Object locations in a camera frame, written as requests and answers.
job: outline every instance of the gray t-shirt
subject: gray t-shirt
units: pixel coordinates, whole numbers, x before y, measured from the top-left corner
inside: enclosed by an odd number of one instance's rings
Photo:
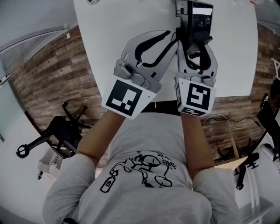
[[[44,203],[45,224],[66,217],[78,224],[241,223],[232,171],[207,169],[192,183],[183,143],[180,117],[125,120],[96,179],[88,157],[63,160]]]

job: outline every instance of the wooden floor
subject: wooden floor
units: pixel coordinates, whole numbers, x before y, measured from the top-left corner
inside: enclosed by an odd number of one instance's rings
[[[258,61],[251,94],[244,97],[216,98],[212,114],[222,113],[233,120],[248,116],[256,118],[262,97],[270,92],[275,76],[271,57],[280,61],[278,49],[280,37],[260,24],[258,34]],[[71,29],[70,36],[71,38],[67,39],[66,35],[61,35],[53,40],[27,63],[11,73],[16,90],[41,130],[47,128],[54,116],[65,115],[61,107],[65,101],[69,102],[68,109],[73,115],[78,114],[83,105],[89,107],[81,117],[84,124],[95,124],[105,112],[101,107],[101,96],[91,71],[79,27]],[[275,100],[270,102],[273,107],[276,107]],[[231,122],[231,125],[244,127],[252,122],[253,120],[247,119],[239,123]],[[219,158],[217,149],[226,151],[231,146],[225,121],[209,120],[203,129],[214,158]],[[249,138],[258,140],[263,133],[255,123],[243,129],[231,128],[231,131],[239,148],[245,147]],[[100,163],[101,167],[105,164],[106,156]]]

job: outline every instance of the person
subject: person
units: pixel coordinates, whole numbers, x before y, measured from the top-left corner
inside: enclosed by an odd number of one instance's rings
[[[100,158],[109,159],[95,179]],[[200,119],[107,111],[63,160],[45,224],[241,223],[233,172],[214,168]]]

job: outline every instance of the shirt sleeve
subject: shirt sleeve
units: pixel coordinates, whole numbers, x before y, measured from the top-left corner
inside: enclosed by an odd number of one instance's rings
[[[95,180],[95,165],[85,155],[64,159],[58,177],[43,205],[45,224],[61,224],[79,206],[80,198]]]
[[[235,201],[235,182],[230,169],[210,168],[199,172],[193,190],[204,195],[212,206],[211,223],[241,223]]]

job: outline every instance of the person's left arm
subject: person's left arm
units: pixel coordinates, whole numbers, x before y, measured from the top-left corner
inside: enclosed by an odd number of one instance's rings
[[[83,193],[95,180],[100,158],[124,120],[125,117],[107,111],[81,139],[76,155],[63,160],[44,202],[45,224],[61,224],[79,206]]]

